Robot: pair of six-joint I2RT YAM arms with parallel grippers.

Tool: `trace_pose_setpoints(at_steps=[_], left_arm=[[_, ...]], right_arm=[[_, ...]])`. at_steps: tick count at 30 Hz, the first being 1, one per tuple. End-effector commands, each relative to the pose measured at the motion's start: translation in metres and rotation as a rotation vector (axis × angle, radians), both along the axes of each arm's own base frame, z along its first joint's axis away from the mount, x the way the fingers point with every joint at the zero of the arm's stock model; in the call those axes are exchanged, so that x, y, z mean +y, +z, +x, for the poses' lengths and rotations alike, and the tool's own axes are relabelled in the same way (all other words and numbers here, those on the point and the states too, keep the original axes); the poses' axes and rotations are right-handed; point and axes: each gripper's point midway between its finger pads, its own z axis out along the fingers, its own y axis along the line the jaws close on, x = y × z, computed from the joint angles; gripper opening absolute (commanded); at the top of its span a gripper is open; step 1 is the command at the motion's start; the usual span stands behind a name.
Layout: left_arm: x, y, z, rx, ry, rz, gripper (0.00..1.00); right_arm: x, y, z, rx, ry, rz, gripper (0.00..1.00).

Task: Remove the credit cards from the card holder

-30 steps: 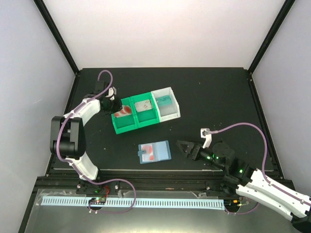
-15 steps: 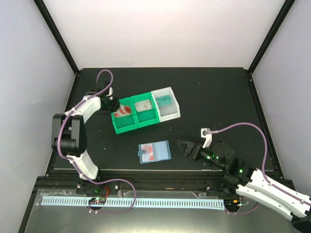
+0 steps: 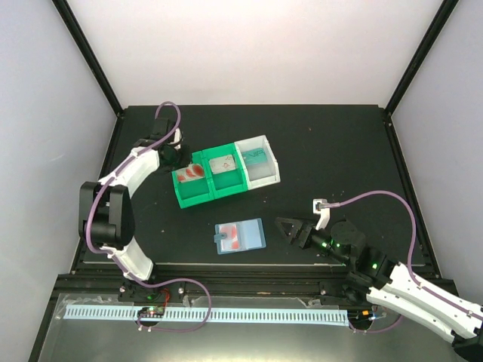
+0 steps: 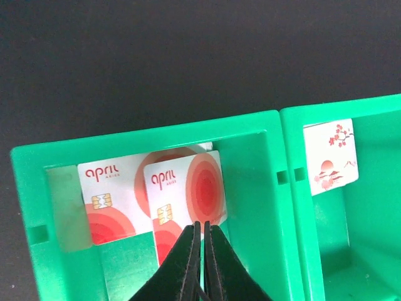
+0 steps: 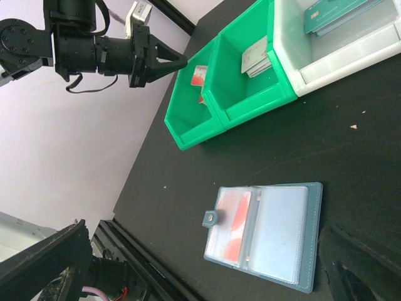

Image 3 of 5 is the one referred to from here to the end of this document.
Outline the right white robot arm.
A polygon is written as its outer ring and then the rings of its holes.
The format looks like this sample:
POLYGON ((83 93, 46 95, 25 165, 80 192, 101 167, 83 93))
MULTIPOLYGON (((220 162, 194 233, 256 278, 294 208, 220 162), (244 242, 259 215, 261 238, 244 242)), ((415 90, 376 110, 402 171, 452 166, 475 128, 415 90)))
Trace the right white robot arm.
POLYGON ((389 308, 438 334, 464 360, 482 359, 480 305, 411 275, 405 264, 370 246, 365 235, 346 219, 329 231, 304 219, 279 217, 275 224, 290 244, 315 248, 348 268, 341 282, 320 284, 328 297, 350 305, 368 302, 389 308))

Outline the blue card holder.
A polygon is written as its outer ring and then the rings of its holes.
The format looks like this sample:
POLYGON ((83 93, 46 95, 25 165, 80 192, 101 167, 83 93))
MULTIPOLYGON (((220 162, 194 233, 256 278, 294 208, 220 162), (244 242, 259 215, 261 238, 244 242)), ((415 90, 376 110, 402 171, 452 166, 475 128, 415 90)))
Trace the blue card holder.
POLYGON ((240 253, 249 250, 259 250, 266 248, 266 238, 261 218, 216 224, 214 226, 214 230, 214 243, 216 244, 218 255, 240 253), (220 227, 223 225, 232 224, 235 224, 237 226, 240 248, 234 251, 222 251, 220 248, 220 242, 224 235, 220 233, 220 227))

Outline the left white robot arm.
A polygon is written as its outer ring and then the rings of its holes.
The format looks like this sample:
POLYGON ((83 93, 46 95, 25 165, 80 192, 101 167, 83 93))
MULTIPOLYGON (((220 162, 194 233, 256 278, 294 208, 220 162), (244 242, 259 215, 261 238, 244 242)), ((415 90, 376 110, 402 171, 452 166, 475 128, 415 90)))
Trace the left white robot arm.
POLYGON ((152 133, 139 139, 114 171, 80 188, 80 238, 92 253, 107 256, 127 279, 136 281, 135 291, 146 301, 161 295, 162 283, 155 277, 155 263, 134 236, 131 198, 152 173, 170 173, 188 166, 191 160, 177 123, 159 118, 152 133))

